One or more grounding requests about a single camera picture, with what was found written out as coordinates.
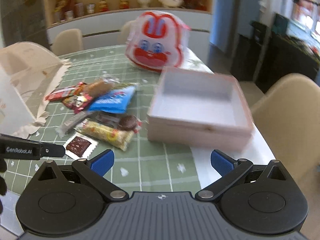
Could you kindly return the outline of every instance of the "table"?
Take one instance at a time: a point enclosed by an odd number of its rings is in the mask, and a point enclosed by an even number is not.
[[[190,147],[179,144],[163,144],[149,142],[146,138],[146,117],[151,98],[159,78],[158,73],[142,70],[133,65],[124,55],[124,46],[112,46],[91,49],[61,56],[71,61],[71,66],[65,73],[59,87],[77,84],[80,81],[93,82],[105,70],[113,76],[126,82],[139,82],[140,89],[133,97],[129,114],[135,114],[143,121],[142,130],[134,137],[128,150],[122,152],[108,143],[100,142],[90,159],[105,149],[111,148],[115,153],[115,164],[104,176],[109,181],[126,190],[132,191],[191,191],[193,194],[220,178],[220,175],[210,164],[212,149]],[[211,72],[193,52],[189,51],[188,60],[182,66],[185,69]],[[73,111],[60,102],[52,102],[47,106],[50,116],[46,125],[30,136],[32,140],[52,142],[63,145],[73,135],[59,138],[55,128],[66,121]],[[267,143],[255,127],[252,142],[243,153],[228,153],[231,157],[247,158],[255,164],[267,164],[274,156]],[[8,189],[21,194],[36,170],[48,158],[39,161],[6,160],[8,170],[4,177]],[[72,163],[68,156],[50,158],[58,165]],[[127,170],[128,175],[121,174]],[[21,231],[14,214],[17,197],[12,192],[0,197],[4,203],[4,213],[1,215],[1,225],[17,235]]]

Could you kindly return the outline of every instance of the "chocolate cookie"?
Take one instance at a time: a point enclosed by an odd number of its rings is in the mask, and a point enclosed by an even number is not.
[[[91,142],[76,136],[66,147],[66,149],[78,157],[82,157],[85,150],[90,146]]]
[[[137,126],[137,118],[134,115],[127,115],[120,119],[118,130],[132,131]]]

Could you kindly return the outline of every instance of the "green checkered tablecloth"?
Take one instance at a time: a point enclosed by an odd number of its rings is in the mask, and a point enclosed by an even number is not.
[[[201,188],[190,148],[184,145],[147,140],[147,111],[157,86],[159,74],[133,65],[124,55],[124,50],[125,46],[112,46],[62,56],[62,58],[70,59],[72,65],[63,76],[59,87],[76,85],[80,81],[93,82],[102,75],[102,71],[107,71],[123,82],[141,84],[128,106],[128,114],[134,114],[141,119],[143,126],[133,138],[128,150],[123,152],[100,141],[89,159],[106,149],[112,149],[115,153],[115,164],[104,177],[129,194],[133,191],[191,191],[194,194]],[[190,62],[194,66],[200,61],[190,60]],[[55,129],[69,119],[73,111],[60,102],[50,103],[46,111],[50,115],[45,127],[31,135],[30,139],[63,145],[74,132],[59,138]],[[41,158],[39,161],[6,160],[8,170],[2,176],[8,189],[21,194],[37,169],[47,159]],[[63,158],[50,159],[53,159],[58,165],[68,165],[73,161],[66,155]]]

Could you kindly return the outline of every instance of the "screw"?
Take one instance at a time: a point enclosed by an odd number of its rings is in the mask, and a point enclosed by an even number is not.
[[[214,196],[213,192],[210,190],[201,190],[198,193],[200,198],[212,198]]]
[[[119,199],[119,198],[124,198],[125,197],[125,192],[122,191],[122,190],[114,190],[110,193],[110,196],[112,198],[116,198],[116,199]]]

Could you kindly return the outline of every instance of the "blue gripper pad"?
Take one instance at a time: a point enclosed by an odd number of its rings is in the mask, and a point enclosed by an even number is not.
[[[87,166],[100,176],[104,176],[115,163],[115,154],[112,150],[105,150],[96,157],[87,161]]]
[[[224,176],[237,166],[237,161],[219,150],[214,150],[211,153],[211,166]]]

